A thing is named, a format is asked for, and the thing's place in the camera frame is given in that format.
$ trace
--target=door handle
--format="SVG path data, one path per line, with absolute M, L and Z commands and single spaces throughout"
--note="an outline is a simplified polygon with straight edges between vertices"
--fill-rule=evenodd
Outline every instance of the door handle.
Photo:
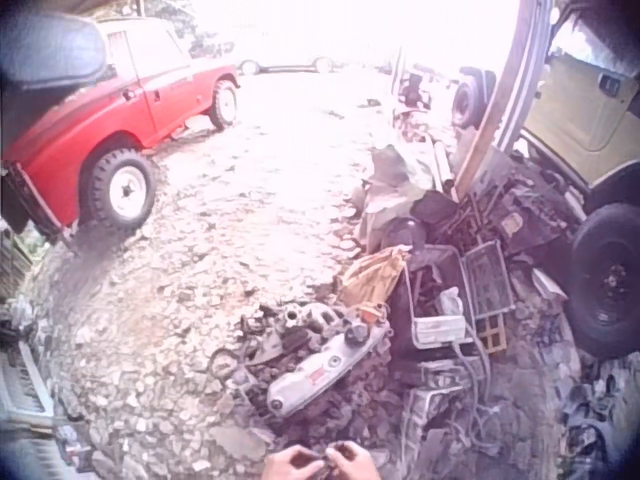
M 136 92 L 134 92 L 133 90 L 130 90 L 128 88 L 125 88 L 122 91 L 122 96 L 124 97 L 124 99 L 129 102 L 131 100 L 133 100 L 134 98 L 136 98 Z
M 621 82 L 618 78 L 607 75 L 606 73 L 600 74 L 600 78 L 598 79 L 598 88 L 607 97 L 617 97 L 618 93 L 620 93 L 620 85 Z

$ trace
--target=black tire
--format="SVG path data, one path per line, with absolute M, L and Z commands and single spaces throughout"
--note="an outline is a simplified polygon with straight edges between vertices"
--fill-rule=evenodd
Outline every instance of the black tire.
M 253 60 L 245 60 L 240 64 L 240 72 L 246 76 L 257 75 L 261 70 L 258 62 L 254 62 Z
M 224 104 L 226 95 L 230 95 L 230 98 L 233 101 L 233 115 L 230 115 L 226 111 Z M 222 80 L 216 83 L 216 86 L 213 89 L 213 105 L 211 105 L 211 111 L 209 113 L 211 123 L 213 123 L 213 125 L 220 131 L 225 128 L 229 128 L 236 120 L 237 108 L 236 87 L 233 83 L 228 80 Z
M 640 208 L 606 205 L 573 241 L 568 319 L 576 344 L 601 359 L 640 348 Z
M 466 77 L 453 97 L 451 123 L 459 128 L 479 128 L 485 108 L 478 81 L 474 77 Z
M 330 58 L 320 57 L 316 58 L 313 61 L 313 69 L 316 71 L 316 73 L 331 73 L 333 72 L 333 68 L 333 60 L 331 60 Z
M 139 213 L 125 216 L 118 212 L 110 196 L 110 188 L 118 172 L 131 167 L 146 183 L 146 194 Z M 157 182 L 151 162 L 134 149 L 113 150 L 101 157 L 93 167 L 87 189 L 88 210 L 95 222 L 108 230 L 130 234 L 140 228 L 151 215 L 156 197 Z

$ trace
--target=tan vehicle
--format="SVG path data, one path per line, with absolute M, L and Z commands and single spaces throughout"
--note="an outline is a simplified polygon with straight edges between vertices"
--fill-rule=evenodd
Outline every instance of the tan vehicle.
M 554 27 L 521 137 L 582 197 L 563 285 L 569 317 L 583 349 L 618 357 L 640 349 L 640 28 L 616 7 L 585 5 Z M 477 127 L 491 72 L 462 73 L 452 123 Z

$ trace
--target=wooden plank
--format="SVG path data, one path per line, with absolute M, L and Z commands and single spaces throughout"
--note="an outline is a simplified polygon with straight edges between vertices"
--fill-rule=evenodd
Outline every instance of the wooden plank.
M 473 140 L 473 144 L 460 170 L 460 175 L 456 179 L 455 191 L 460 200 L 469 193 L 471 184 L 489 152 L 489 147 L 507 110 L 513 87 L 520 72 L 522 58 L 527 48 L 529 31 L 535 16 L 536 3 L 535 0 L 520 0 L 516 30 L 507 62 L 493 92 L 478 134 Z

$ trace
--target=rocky ground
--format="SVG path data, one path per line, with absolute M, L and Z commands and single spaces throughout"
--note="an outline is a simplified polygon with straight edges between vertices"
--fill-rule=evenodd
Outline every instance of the rocky ground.
M 229 417 L 225 365 L 208 361 L 238 345 L 241 314 L 326 298 L 357 255 L 345 198 L 384 122 L 366 99 L 385 78 L 363 75 L 244 79 L 237 127 L 205 122 L 155 154 L 158 200 L 135 238 L 113 251 L 81 236 L 80 257 L 47 253 L 25 289 L 40 305 L 45 376 L 89 421 L 103 476 L 260 469 L 269 439 Z

